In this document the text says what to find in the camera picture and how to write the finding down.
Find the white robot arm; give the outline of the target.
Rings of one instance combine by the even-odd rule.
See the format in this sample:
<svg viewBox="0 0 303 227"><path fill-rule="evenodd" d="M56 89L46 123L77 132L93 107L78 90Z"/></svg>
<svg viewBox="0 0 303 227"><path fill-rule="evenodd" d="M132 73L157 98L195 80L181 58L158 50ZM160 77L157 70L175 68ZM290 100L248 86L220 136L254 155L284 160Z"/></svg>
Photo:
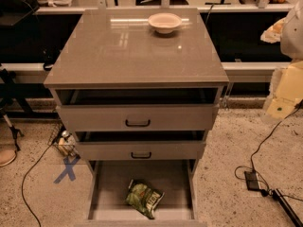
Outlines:
<svg viewBox="0 0 303 227"><path fill-rule="evenodd" d="M260 39L270 44L280 42L281 53L292 60L286 68L274 71L263 105L263 119L275 122L286 118L303 100L303 1L265 30Z"/></svg>

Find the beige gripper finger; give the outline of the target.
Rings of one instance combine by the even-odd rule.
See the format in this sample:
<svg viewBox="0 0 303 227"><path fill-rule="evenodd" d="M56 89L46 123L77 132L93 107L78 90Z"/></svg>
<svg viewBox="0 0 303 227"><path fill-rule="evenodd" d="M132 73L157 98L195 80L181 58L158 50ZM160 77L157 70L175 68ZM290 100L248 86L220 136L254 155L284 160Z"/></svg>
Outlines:
<svg viewBox="0 0 303 227"><path fill-rule="evenodd" d="M303 61L292 61L287 68L274 71L270 94L264 103L269 120L282 120L303 100Z"/></svg>

